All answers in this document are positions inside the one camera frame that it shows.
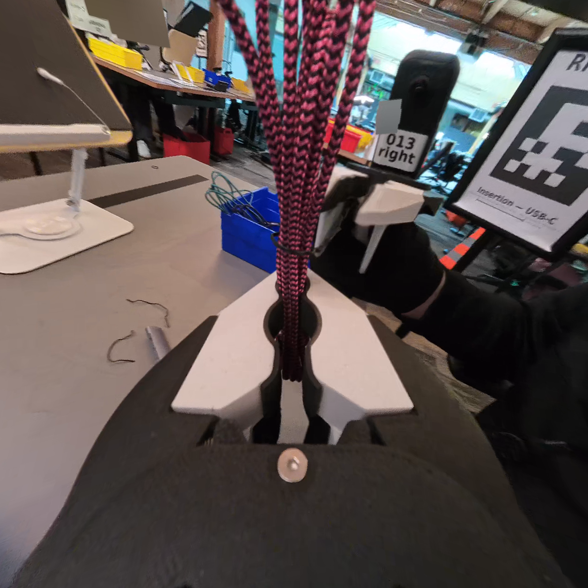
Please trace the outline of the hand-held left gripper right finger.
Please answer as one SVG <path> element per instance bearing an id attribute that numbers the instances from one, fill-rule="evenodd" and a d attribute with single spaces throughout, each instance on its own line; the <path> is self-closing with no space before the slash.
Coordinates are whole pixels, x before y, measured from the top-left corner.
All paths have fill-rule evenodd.
<path id="1" fill-rule="evenodd" d="M 365 311 L 312 270 L 307 276 L 318 319 L 307 365 L 318 388 L 316 414 L 335 445 L 349 422 L 409 413 L 414 404 Z"/>

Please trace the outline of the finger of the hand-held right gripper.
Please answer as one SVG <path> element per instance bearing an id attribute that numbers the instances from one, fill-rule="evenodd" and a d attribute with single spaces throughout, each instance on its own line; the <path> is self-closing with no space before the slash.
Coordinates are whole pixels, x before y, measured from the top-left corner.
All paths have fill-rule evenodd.
<path id="1" fill-rule="evenodd" d="M 315 255 L 321 255 L 348 216 L 354 218 L 368 194 L 368 175 L 343 166 L 334 168 L 315 233 Z"/>
<path id="2" fill-rule="evenodd" d="M 418 216 L 424 203 L 424 191 L 388 181 L 377 184 L 359 206 L 355 217 L 358 226 L 407 224 Z"/>

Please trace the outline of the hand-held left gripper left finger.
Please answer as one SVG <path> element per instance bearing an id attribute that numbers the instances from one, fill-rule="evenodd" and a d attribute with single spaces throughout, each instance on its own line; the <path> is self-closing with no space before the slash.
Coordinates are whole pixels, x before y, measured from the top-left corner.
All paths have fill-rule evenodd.
<path id="1" fill-rule="evenodd" d="M 253 442 L 277 442 L 282 379 L 266 315 L 278 299 L 273 272 L 219 312 L 172 401 L 174 412 L 231 420 L 251 429 Z"/>

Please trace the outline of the person's right forearm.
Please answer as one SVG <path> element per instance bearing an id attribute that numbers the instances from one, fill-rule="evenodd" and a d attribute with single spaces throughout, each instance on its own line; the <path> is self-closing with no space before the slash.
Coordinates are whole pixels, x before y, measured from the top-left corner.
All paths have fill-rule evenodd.
<path id="1" fill-rule="evenodd" d="M 488 293 L 453 272 L 410 328 L 485 381 L 587 400 L 587 284 L 528 301 Z"/>

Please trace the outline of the grey usb plug adapter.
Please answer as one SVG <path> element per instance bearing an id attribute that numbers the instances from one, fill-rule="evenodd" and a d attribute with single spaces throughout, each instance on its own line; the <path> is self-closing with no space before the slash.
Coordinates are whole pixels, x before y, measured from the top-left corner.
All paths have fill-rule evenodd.
<path id="1" fill-rule="evenodd" d="M 147 326 L 145 327 L 145 334 L 156 361 L 161 361 L 171 351 L 171 346 L 164 330 L 157 326 Z"/>

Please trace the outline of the person's right hand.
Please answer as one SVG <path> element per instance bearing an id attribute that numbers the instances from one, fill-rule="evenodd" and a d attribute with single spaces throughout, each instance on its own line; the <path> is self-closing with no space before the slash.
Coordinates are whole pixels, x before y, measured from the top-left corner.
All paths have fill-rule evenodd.
<path id="1" fill-rule="evenodd" d="M 445 269 L 416 224 L 385 228 L 365 273 L 360 265 L 374 229 L 346 221 L 311 269 L 348 298 L 384 307 L 397 318 L 420 319 L 445 284 Z"/>

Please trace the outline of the black sign easel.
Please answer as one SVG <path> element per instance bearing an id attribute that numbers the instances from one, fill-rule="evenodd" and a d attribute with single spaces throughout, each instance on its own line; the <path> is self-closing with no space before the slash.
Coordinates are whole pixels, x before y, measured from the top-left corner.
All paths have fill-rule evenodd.
<path id="1" fill-rule="evenodd" d="M 463 273 L 488 247 L 499 240 L 500 235 L 491 229 L 478 227 L 454 247 L 455 263 L 452 271 Z"/>

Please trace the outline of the black thread scrap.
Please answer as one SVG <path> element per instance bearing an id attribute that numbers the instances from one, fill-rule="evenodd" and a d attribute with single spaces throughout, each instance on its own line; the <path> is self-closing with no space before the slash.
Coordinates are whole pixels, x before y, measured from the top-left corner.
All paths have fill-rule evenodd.
<path id="1" fill-rule="evenodd" d="M 131 304 L 143 304 L 143 305 L 149 305 L 149 306 L 157 308 L 158 310 L 160 310 L 162 312 L 162 316 L 163 316 L 163 320 L 164 320 L 166 328 L 171 327 L 170 311 L 165 305 L 162 305 L 161 303 L 151 302 L 151 301 L 144 300 L 144 299 L 126 298 L 126 301 Z"/>
<path id="2" fill-rule="evenodd" d="M 110 364 L 134 364 L 135 363 L 134 359 L 130 359 L 130 358 L 126 358 L 126 357 L 114 357 L 113 352 L 114 352 L 115 347 L 119 343 L 128 341 L 129 339 L 133 338 L 135 335 L 136 335 L 136 332 L 134 330 L 131 330 L 127 335 L 120 337 L 118 339 L 115 339 L 107 348 L 107 353 L 106 353 L 107 362 L 109 362 Z"/>

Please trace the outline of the black framed marker sign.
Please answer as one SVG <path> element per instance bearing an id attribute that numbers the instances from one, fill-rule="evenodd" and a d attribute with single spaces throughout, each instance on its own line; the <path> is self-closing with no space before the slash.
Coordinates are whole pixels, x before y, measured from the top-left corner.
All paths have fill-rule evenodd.
<path id="1" fill-rule="evenodd" d="M 446 208 L 557 259 L 587 236 L 587 29 L 546 42 Z"/>

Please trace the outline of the white adjustable stand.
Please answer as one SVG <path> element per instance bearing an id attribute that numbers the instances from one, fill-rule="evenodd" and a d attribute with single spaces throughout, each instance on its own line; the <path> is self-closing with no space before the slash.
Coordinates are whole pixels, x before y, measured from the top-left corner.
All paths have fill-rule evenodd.
<path id="1" fill-rule="evenodd" d="M 67 197 L 1 212 L 1 274 L 21 275 L 128 235 L 129 221 L 82 198 L 84 148 L 72 151 Z"/>

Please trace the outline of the wooden workbench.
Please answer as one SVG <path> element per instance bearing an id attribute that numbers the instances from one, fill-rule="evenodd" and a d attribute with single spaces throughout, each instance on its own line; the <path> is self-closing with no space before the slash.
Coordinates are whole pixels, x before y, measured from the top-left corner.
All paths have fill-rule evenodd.
<path id="1" fill-rule="evenodd" d="M 219 92 L 203 84 L 186 84 L 183 79 L 162 72 L 132 70 L 93 54 L 91 57 L 97 66 L 112 72 L 121 83 L 149 87 L 159 92 L 166 104 L 191 108 L 196 117 L 195 131 L 210 141 L 214 138 L 217 114 L 224 111 L 227 101 L 235 100 L 240 110 L 258 110 L 254 98 L 242 92 Z"/>

